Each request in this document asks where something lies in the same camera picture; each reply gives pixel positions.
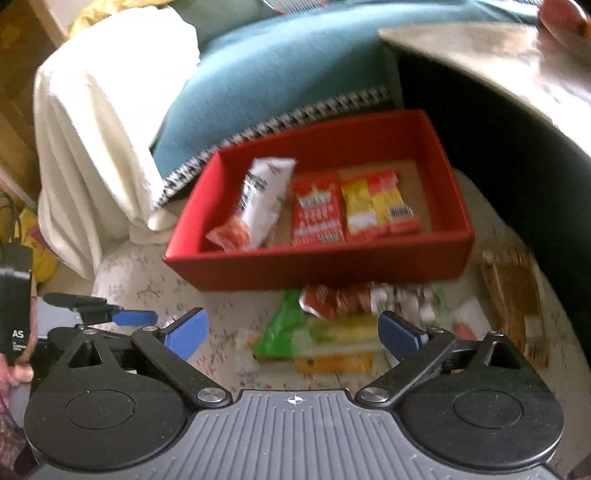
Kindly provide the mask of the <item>person's left hand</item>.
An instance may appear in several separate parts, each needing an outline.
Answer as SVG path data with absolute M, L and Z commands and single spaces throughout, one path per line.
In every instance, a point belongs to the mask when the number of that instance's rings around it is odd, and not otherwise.
M 30 335 L 27 347 L 23 353 L 9 365 L 4 355 L 1 355 L 1 398 L 10 403 L 11 391 L 20 384 L 30 383 L 33 380 L 33 368 L 30 365 L 31 357 L 38 341 L 37 325 L 37 294 L 31 294 L 30 306 Z

